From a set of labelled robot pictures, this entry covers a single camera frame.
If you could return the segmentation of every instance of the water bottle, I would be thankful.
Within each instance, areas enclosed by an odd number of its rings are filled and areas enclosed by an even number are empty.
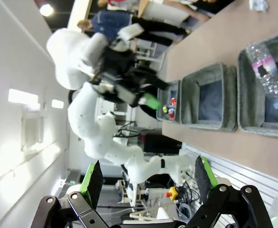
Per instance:
[[[278,69],[273,56],[264,43],[247,47],[246,53],[266,96],[274,101],[273,106],[278,110]]]

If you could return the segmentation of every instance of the bottle label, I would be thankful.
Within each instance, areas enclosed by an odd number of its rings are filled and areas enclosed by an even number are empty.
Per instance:
[[[258,63],[252,64],[253,70],[255,71],[257,77],[260,77],[260,73],[258,72],[258,67],[260,67],[261,65],[263,65],[265,70],[269,73],[274,73],[277,71],[275,60],[272,56],[270,56]]]

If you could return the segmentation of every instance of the white cable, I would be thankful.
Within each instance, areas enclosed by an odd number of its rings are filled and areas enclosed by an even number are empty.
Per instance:
[[[140,207],[140,208],[138,208],[138,207],[137,208],[126,208],[126,209],[123,209],[123,210],[120,210],[120,211],[117,211],[117,212],[112,212],[112,213],[99,213],[99,215],[115,215],[115,214],[119,214],[121,212],[127,211],[129,209],[144,209],[144,208],[142,208],[142,207]]]

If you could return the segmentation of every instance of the crumpled plastic bag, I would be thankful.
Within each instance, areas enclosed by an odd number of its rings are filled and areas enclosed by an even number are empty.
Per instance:
[[[269,8],[267,0],[249,0],[250,9],[259,12],[266,12]]]

